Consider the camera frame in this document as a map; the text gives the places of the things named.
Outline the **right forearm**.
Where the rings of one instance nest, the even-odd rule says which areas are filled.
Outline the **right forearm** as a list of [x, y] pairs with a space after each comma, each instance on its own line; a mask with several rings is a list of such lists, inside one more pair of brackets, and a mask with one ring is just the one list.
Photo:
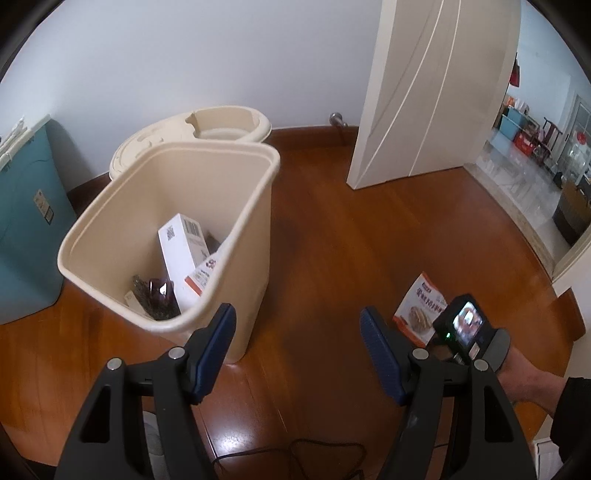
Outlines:
[[511, 348], [498, 380], [512, 402], [530, 402], [550, 417], [555, 415], [567, 380], [535, 367], [518, 349]]

